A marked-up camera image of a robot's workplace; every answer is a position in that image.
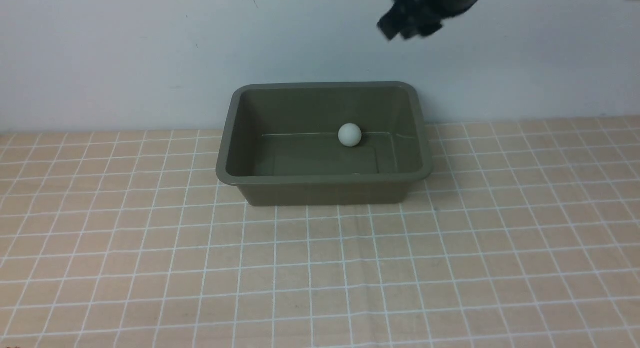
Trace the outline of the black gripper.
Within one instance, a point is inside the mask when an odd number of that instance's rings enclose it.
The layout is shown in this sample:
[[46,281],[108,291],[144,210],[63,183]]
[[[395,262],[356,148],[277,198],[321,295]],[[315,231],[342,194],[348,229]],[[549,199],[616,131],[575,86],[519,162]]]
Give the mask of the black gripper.
[[428,37],[443,27],[443,21],[460,16],[478,0],[393,0],[391,9],[378,21],[377,27],[391,41]]

